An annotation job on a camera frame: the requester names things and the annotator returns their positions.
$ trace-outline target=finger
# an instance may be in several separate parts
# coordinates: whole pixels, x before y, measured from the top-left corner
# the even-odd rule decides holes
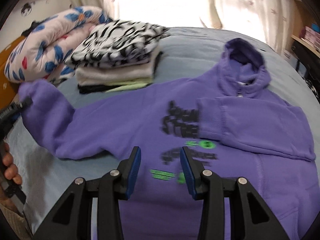
[[[9,152],[9,151],[10,151],[9,144],[4,143],[4,150],[5,150],[6,152]]]
[[[22,177],[20,176],[20,174],[17,174],[12,180],[18,185],[22,184]]]
[[[6,179],[13,179],[18,174],[18,167],[15,164],[12,164],[9,168],[7,168],[4,172],[4,176]]]
[[[3,156],[2,163],[6,167],[9,167],[13,163],[13,157],[9,152],[5,153],[5,155]]]

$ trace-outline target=ribbed cuff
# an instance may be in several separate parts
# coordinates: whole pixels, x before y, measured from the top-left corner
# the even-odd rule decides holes
[[[199,138],[221,141],[224,128],[222,106],[219,99],[198,98]]]

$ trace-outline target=bed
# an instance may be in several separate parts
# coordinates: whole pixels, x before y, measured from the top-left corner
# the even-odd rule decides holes
[[[320,171],[320,105],[294,68],[268,45],[239,33],[176,27],[170,29],[170,35],[160,41],[163,55],[157,68],[155,83],[181,77],[196,77],[206,72],[220,59],[224,44],[236,37],[249,41],[258,49],[263,54],[272,77],[269,89],[290,104],[300,106],[306,114],[318,157],[316,165]],[[76,108],[119,93],[130,93],[100,92],[81,95],[75,78],[62,83],[59,90]],[[24,179],[22,187],[27,196],[25,214],[33,232],[75,178],[99,178],[118,165],[118,161],[108,154],[78,161],[59,160],[37,145],[24,128],[21,119],[10,133],[8,143]],[[92,226],[95,226],[96,205],[93,205],[92,215]]]

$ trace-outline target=purple hoodie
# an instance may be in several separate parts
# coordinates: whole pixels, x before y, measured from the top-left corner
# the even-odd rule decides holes
[[[202,202],[188,194],[179,151],[221,177],[246,177],[291,240],[320,210],[313,139],[299,107],[267,89],[262,55],[242,39],[197,78],[154,84],[74,109],[46,81],[22,84],[33,105],[22,117],[36,142],[58,158],[102,150],[119,160],[134,146],[142,160],[134,193],[120,202],[125,240],[195,240]],[[226,239],[230,239],[226,199]]]

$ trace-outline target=wooden shelf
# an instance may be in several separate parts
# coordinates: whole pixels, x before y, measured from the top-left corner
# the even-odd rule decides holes
[[[295,35],[291,35],[291,37],[293,39],[295,39],[297,42],[300,42],[303,46],[305,46],[306,48],[311,50],[314,54],[316,54],[320,58],[320,53],[318,51],[316,51],[316,49],[314,47],[312,47],[309,43],[303,41],[302,39],[298,38]]]

